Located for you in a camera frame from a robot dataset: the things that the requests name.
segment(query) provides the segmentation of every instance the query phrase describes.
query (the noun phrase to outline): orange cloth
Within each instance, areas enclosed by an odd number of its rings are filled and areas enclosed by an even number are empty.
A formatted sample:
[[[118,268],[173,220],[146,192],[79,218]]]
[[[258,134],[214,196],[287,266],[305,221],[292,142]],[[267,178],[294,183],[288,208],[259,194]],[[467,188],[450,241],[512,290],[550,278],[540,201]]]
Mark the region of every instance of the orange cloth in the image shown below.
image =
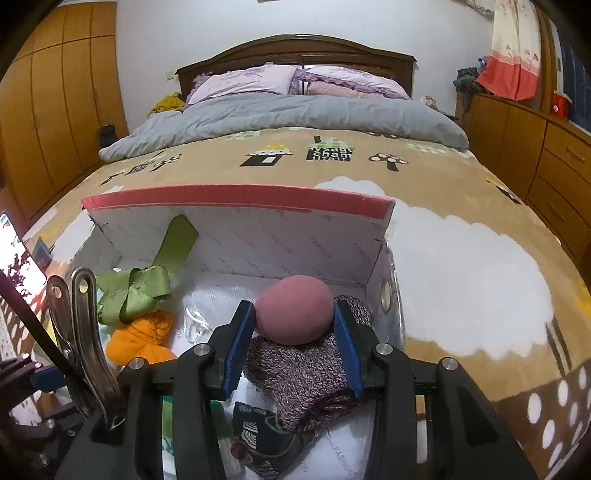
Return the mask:
[[[149,364],[174,360],[176,355],[159,345],[170,333],[173,322],[173,316],[163,310],[137,317],[129,325],[113,332],[105,354],[120,366],[127,365],[136,356],[145,358]]]

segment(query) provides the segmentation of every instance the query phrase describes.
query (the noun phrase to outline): red container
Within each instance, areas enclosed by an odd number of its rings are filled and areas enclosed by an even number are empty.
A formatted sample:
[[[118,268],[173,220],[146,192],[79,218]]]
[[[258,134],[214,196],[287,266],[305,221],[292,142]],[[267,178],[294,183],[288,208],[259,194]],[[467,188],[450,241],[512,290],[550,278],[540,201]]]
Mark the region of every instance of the red container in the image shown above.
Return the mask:
[[[552,95],[552,115],[558,118],[567,119],[569,117],[569,106],[573,101],[565,93],[554,92]]]

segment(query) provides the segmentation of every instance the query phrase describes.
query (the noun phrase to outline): yellow cloth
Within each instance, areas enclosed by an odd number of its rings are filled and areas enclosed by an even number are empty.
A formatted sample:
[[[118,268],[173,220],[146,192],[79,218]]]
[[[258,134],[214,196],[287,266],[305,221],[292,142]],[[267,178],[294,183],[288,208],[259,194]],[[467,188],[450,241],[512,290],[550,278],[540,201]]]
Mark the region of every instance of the yellow cloth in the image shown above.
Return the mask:
[[[179,110],[184,108],[184,102],[181,100],[180,92],[174,92],[172,95],[167,95],[152,107],[148,116],[152,113],[165,112],[166,110]]]

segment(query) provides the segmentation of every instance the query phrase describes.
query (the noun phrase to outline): drawer handle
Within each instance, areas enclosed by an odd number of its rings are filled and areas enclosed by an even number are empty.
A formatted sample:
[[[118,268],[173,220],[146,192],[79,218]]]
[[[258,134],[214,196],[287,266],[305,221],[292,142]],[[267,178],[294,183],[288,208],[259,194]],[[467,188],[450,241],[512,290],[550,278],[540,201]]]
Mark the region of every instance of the drawer handle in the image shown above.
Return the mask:
[[[564,222],[564,221],[566,220],[566,218],[564,218],[564,215],[561,215],[561,214],[559,214],[559,213],[556,211],[556,208],[554,207],[554,205],[552,205],[551,203],[549,203],[549,204],[548,204],[548,207],[550,207],[550,211],[551,211],[551,212],[552,212],[554,215],[556,215],[556,218],[557,218],[558,220],[560,220],[561,222]]]
[[[584,156],[582,156],[580,153],[577,153],[577,152],[573,151],[573,149],[570,148],[570,147],[566,147],[566,151],[568,153],[570,153],[570,155],[573,158],[577,159],[581,163],[585,163],[587,161]]]

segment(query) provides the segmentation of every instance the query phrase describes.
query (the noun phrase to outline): floral curtain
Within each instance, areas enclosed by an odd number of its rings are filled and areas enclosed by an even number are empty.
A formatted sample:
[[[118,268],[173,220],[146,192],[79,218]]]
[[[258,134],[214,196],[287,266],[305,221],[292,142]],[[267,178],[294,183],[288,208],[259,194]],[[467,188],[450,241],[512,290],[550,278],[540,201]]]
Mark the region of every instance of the floral curtain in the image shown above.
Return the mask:
[[[496,0],[492,51],[476,79],[497,96],[528,100],[540,81],[540,25],[530,0]]]

